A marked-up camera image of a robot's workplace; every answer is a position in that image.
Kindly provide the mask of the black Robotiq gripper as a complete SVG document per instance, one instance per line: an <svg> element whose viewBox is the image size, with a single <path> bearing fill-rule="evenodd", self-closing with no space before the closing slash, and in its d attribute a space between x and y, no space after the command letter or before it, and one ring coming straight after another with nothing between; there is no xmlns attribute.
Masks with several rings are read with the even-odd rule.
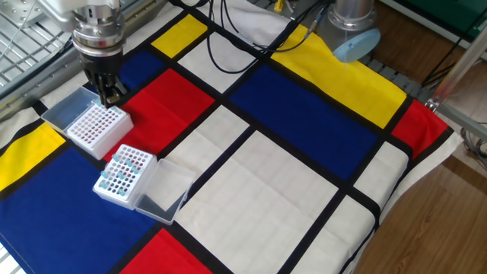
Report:
<svg viewBox="0 0 487 274"><path fill-rule="evenodd" d="M128 93L120 77L123 65L122 52L105 57L80 53L79 57L84 73L91 79L104 107L116 105Z"/></svg>

